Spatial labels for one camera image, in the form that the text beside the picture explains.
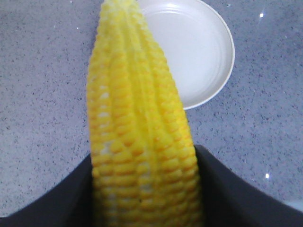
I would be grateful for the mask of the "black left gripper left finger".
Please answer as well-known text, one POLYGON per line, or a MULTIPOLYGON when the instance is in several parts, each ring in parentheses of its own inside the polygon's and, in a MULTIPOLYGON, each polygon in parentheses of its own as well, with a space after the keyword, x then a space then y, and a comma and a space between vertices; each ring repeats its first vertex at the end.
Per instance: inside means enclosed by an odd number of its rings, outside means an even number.
POLYGON ((2 227, 91 227, 90 156, 58 185, 19 211, 0 219, 2 227))

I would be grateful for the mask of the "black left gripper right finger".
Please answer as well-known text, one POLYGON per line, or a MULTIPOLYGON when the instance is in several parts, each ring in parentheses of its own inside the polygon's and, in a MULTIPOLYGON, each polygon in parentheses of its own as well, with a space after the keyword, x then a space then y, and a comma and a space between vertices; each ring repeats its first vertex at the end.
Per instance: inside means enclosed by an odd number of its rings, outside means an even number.
POLYGON ((238 177, 196 145, 206 227, 301 227, 303 213, 238 177))

